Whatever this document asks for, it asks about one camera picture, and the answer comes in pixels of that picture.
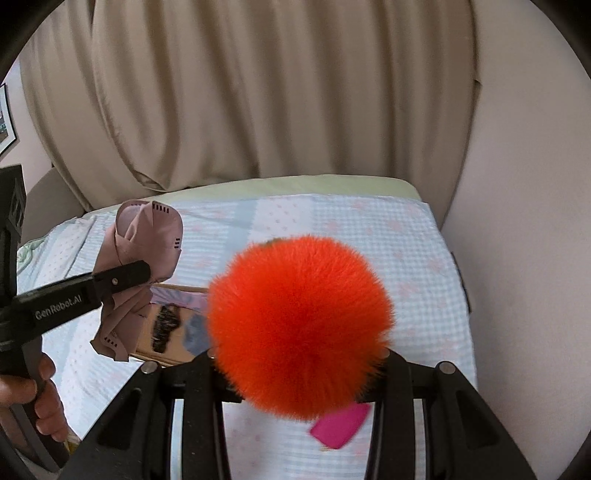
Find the fluffy ball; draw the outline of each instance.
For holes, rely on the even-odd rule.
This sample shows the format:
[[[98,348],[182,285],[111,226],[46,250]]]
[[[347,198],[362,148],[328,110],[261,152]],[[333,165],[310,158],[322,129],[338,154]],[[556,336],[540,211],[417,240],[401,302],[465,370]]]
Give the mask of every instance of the fluffy ball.
[[[208,305],[218,368],[255,407],[301,420],[362,392],[393,323],[363,256],[312,236],[250,246],[213,280]]]

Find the silver bolt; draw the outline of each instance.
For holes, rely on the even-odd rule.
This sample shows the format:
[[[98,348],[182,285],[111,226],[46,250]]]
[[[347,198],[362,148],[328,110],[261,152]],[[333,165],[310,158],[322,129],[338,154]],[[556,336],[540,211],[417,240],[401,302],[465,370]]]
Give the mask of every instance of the silver bolt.
[[[139,369],[145,374],[153,374],[158,369],[158,362],[146,362]]]
[[[456,372],[456,366],[451,362],[441,362],[439,364],[439,370],[441,370],[441,373],[451,375]]]

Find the white wall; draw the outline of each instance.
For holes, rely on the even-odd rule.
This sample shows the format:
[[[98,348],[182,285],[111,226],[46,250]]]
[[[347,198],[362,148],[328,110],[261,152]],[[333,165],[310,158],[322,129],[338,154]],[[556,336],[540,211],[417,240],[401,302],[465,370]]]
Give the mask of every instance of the white wall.
[[[25,190],[29,192],[33,185],[51,169],[51,160],[41,144],[27,109],[18,60],[8,72],[4,83],[7,84],[9,108],[18,141],[0,157],[0,167],[20,163]]]
[[[529,0],[472,0],[482,90],[443,228],[480,391],[540,480],[591,429],[591,80]]]

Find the brown curtain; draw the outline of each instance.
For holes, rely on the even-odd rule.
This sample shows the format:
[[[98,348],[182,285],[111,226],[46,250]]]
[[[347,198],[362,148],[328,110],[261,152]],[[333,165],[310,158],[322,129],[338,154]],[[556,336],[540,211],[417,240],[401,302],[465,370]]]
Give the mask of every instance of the brown curtain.
[[[445,216],[472,116],[468,0],[66,0],[21,56],[87,208],[228,180],[392,176]]]

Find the polka dot fabric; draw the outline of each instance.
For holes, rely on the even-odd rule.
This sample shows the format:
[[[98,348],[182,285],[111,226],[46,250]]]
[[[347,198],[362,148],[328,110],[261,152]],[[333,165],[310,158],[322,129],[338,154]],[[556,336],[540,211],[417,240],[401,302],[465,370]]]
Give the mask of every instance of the polka dot fabric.
[[[307,233],[330,236],[363,254],[382,280],[396,315],[391,346],[407,360],[457,364],[476,380],[462,285],[433,216],[424,203],[394,197],[294,195],[237,202],[174,202],[184,224],[183,253],[171,284],[204,287],[251,242]],[[56,228],[20,252],[18,283],[27,291],[92,270],[115,211],[102,210]],[[56,383],[72,428],[84,435],[138,368],[94,353],[100,319],[91,312],[45,336],[59,373]],[[415,409],[420,415],[420,408]],[[248,404],[224,405],[235,480],[363,479],[371,416],[340,450],[325,451],[310,423],[279,420]],[[172,458],[178,460],[180,432]],[[424,433],[417,423],[417,478],[425,477]],[[178,461],[172,480],[180,479]]]

